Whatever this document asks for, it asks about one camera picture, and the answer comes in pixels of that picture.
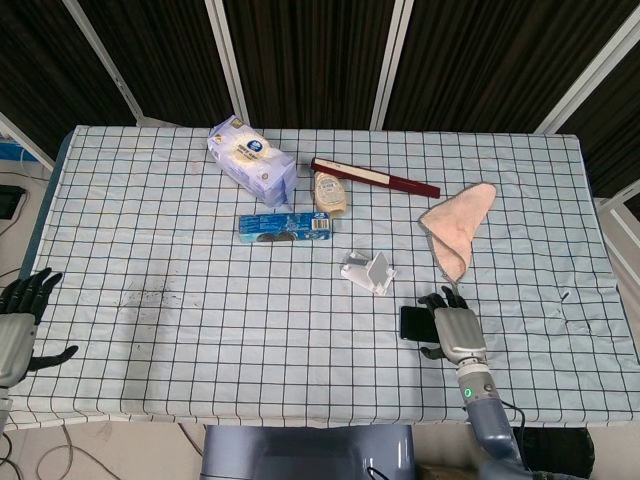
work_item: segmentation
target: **pink cloth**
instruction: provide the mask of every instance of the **pink cloth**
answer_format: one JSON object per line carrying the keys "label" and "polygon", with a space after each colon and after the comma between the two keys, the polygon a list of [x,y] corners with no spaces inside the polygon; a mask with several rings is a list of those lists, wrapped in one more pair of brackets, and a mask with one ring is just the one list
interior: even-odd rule
{"label": "pink cloth", "polygon": [[495,198],[496,187],[479,183],[420,217],[420,223],[431,233],[436,260],[451,282],[460,280],[469,268],[471,241]]}

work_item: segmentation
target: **table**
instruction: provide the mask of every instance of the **table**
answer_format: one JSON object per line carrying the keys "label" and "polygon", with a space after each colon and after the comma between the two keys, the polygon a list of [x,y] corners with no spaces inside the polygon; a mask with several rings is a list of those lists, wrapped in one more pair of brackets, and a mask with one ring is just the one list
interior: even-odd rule
{"label": "table", "polygon": [[[444,284],[416,221],[442,199],[345,182],[331,240],[241,244],[237,216],[272,210],[221,173],[207,134],[79,126],[61,150],[25,268],[65,272],[36,354],[80,350],[11,391],[9,427],[464,421],[454,367],[397,335],[400,307]],[[295,211],[313,209],[314,155],[426,178],[443,198],[494,184],[460,291],[503,398],[532,425],[636,418],[638,357],[576,138],[263,134],[298,159]],[[384,252],[398,272],[387,297],[340,276],[351,250]]]}

